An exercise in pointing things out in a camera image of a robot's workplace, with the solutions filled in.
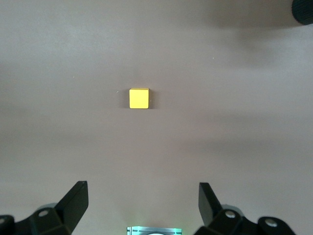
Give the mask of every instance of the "yellow block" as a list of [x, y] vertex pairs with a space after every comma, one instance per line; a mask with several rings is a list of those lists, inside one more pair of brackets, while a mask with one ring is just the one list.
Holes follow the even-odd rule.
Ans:
[[131, 109], [147, 109], [149, 107], [149, 89], [131, 88], [129, 90], [129, 107]]

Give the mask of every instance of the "dark cylindrical object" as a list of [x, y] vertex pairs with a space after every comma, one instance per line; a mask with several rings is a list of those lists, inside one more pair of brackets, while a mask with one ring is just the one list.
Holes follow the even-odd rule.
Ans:
[[293, 0], [292, 14], [301, 24], [313, 24], [313, 0]]

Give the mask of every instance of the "transparent cyan edge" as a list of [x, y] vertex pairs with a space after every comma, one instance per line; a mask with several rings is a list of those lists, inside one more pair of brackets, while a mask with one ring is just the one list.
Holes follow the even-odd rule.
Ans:
[[133, 226], [127, 227], [127, 235], [182, 235], [182, 229]]

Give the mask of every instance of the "gray floor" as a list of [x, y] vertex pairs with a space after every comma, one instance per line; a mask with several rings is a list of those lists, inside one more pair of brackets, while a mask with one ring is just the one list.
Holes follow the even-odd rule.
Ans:
[[[88, 180], [74, 235], [192, 235], [209, 182], [312, 233], [313, 27], [291, 0], [0, 3], [0, 214]], [[127, 108], [131, 87], [151, 109]]]

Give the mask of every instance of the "screw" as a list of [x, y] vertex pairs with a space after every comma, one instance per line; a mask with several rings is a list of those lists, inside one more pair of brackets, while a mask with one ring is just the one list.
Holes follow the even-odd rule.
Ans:
[[266, 219], [265, 223], [269, 225], [270, 227], [273, 227], [273, 228], [277, 227], [277, 223], [272, 219]]
[[232, 212], [232, 211], [226, 211], [226, 212], [225, 212], [225, 215], [226, 215], [228, 218], [231, 218], [231, 219], [233, 219], [233, 218], [236, 217], [235, 213]]
[[38, 216], [39, 216], [39, 217], [43, 217], [43, 216], [47, 215], [48, 213], [49, 213], [49, 211], [47, 211], [47, 210], [41, 211], [41, 212], [38, 214]]

